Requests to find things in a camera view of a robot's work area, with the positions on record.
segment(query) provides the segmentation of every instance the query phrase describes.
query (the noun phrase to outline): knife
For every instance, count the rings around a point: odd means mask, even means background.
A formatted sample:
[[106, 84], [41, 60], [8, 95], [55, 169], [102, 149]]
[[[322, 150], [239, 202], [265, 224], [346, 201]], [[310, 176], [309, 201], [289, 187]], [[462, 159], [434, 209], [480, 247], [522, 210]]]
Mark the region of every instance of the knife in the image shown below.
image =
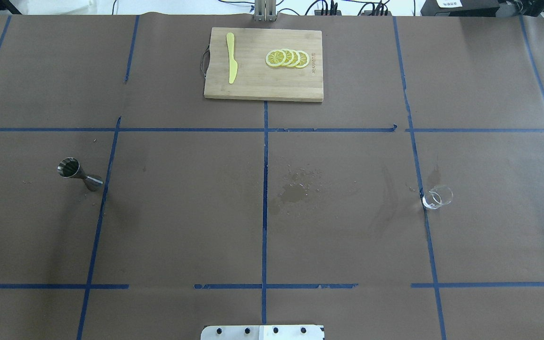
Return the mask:
[[226, 43], [228, 43], [228, 60], [229, 60], [229, 78], [228, 83], [234, 83], [236, 72], [238, 71], [238, 63], [234, 59], [234, 33], [226, 34]]

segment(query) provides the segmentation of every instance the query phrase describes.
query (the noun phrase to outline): wooden cutting board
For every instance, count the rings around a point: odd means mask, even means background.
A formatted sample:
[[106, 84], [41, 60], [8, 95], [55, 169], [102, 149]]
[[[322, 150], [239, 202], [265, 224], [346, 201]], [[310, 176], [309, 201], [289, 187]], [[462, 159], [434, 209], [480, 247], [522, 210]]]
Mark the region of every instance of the wooden cutting board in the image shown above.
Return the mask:
[[[229, 84], [228, 32], [235, 35], [235, 60], [238, 63], [233, 84]], [[266, 65], [266, 54], [281, 48], [307, 52], [309, 65], [304, 68]], [[209, 50], [205, 98], [322, 102], [320, 31], [214, 27]]]

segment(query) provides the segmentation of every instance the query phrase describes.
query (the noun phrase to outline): lemon slice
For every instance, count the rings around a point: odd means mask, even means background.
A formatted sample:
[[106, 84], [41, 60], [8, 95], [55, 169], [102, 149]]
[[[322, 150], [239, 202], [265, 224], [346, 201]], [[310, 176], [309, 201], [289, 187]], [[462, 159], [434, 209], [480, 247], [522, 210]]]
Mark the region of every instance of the lemon slice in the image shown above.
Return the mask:
[[299, 64], [299, 61], [302, 60], [301, 54], [299, 54], [296, 50], [291, 50], [291, 53], [293, 54], [295, 59], [291, 64], [287, 65], [287, 67], [295, 67]]
[[266, 54], [266, 64], [271, 67], [279, 67], [285, 62], [287, 54], [283, 50], [272, 50]]
[[295, 68], [304, 68], [309, 64], [309, 54], [304, 51], [297, 51], [300, 56], [299, 63], [295, 65]]
[[282, 65], [288, 66], [289, 64], [293, 64], [295, 56], [291, 51], [294, 51], [294, 50], [290, 50], [288, 48], [283, 48], [282, 50], [285, 52], [285, 55], [286, 55], [285, 62], [283, 62]]

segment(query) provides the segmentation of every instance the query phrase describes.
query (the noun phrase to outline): metal jigger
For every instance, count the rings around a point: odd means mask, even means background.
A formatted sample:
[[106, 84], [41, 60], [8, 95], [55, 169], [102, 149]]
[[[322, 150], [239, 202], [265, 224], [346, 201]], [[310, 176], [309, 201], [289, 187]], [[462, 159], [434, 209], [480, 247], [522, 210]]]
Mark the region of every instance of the metal jigger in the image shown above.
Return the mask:
[[66, 179], [82, 179], [89, 191], [97, 191], [104, 183], [100, 176], [86, 174], [73, 157], [67, 157], [58, 164], [58, 173]]

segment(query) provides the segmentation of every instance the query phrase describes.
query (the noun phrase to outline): white bracket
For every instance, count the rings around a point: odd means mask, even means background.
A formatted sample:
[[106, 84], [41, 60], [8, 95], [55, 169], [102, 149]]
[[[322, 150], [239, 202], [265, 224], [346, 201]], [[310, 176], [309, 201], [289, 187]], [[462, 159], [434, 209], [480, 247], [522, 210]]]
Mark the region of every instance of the white bracket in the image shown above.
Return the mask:
[[255, 21], [276, 21], [276, 0], [255, 0]]
[[201, 340], [324, 340], [322, 325], [207, 326]]

